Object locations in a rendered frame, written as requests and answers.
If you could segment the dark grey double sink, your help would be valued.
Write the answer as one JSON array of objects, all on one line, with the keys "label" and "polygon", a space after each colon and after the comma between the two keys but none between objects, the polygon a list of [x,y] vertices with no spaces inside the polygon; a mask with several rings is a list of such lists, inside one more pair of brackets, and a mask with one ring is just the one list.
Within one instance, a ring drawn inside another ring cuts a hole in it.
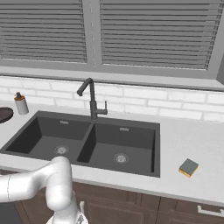
[{"label": "dark grey double sink", "polygon": [[39,111],[3,146],[3,154],[149,177],[160,176],[160,125]]}]

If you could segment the grey and yellow sponge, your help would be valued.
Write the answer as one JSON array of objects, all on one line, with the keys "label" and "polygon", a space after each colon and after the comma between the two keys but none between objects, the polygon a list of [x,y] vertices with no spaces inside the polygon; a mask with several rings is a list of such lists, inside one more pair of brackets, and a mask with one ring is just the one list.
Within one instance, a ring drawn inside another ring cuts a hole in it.
[{"label": "grey and yellow sponge", "polygon": [[188,178],[190,178],[193,173],[197,170],[199,165],[192,161],[191,159],[187,159],[179,168],[178,171],[182,174],[186,175]]}]

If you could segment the dark round pan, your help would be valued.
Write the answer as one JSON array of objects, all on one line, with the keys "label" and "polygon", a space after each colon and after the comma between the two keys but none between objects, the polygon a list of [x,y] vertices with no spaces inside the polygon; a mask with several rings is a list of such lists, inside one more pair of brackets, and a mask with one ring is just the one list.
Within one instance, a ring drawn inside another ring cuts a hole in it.
[{"label": "dark round pan", "polygon": [[0,123],[5,123],[13,117],[13,109],[8,107],[0,108]]}]

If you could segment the dark grey tap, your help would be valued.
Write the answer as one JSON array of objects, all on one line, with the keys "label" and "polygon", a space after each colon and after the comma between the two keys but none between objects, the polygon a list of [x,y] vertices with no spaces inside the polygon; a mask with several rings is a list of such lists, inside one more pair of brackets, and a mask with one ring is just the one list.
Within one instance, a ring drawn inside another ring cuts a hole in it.
[{"label": "dark grey tap", "polygon": [[96,120],[98,115],[106,115],[108,113],[108,109],[99,109],[97,108],[97,102],[95,100],[95,85],[94,81],[91,78],[87,78],[80,88],[77,90],[77,95],[82,96],[83,92],[86,88],[90,89],[90,115],[92,120]]}]

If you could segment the white soap dispenser bottle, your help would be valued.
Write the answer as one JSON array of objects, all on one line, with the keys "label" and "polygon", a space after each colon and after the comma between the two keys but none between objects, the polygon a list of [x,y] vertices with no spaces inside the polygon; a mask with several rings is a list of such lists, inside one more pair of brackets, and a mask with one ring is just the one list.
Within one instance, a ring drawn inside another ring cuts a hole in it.
[{"label": "white soap dispenser bottle", "polygon": [[19,92],[16,92],[14,100],[17,106],[17,111],[20,115],[26,115],[29,113],[26,99],[23,95],[21,95]]}]

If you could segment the grey window blind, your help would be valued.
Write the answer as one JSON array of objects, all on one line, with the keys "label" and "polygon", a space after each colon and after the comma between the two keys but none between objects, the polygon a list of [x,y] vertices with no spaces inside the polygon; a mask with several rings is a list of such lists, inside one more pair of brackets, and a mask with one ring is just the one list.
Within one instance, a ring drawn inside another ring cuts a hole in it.
[{"label": "grey window blind", "polygon": [[0,0],[0,58],[86,63],[82,0]]},{"label": "grey window blind", "polygon": [[100,0],[104,64],[206,70],[224,0]]}]

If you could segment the brown cupboard door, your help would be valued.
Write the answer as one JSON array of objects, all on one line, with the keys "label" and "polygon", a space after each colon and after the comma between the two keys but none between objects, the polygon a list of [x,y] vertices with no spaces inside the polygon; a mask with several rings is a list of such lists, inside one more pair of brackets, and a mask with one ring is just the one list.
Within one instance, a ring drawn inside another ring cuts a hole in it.
[{"label": "brown cupboard door", "polygon": [[89,224],[155,224],[160,197],[73,182]]}]

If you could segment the brown drawer front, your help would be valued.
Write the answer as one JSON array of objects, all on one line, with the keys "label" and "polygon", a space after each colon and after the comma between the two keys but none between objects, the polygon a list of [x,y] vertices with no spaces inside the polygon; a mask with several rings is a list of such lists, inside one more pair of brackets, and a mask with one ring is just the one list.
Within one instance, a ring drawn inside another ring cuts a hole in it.
[{"label": "brown drawer front", "polygon": [[156,224],[224,224],[224,206],[162,197]]}]

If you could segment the grey window frame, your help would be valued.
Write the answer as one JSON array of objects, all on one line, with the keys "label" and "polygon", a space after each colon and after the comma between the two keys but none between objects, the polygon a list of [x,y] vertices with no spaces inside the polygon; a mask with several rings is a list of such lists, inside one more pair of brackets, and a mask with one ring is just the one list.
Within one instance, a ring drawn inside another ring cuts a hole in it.
[{"label": "grey window frame", "polygon": [[100,0],[82,0],[87,62],[1,59],[0,72],[28,77],[118,82],[156,87],[224,89],[224,11],[208,69],[125,66],[102,62]]}]

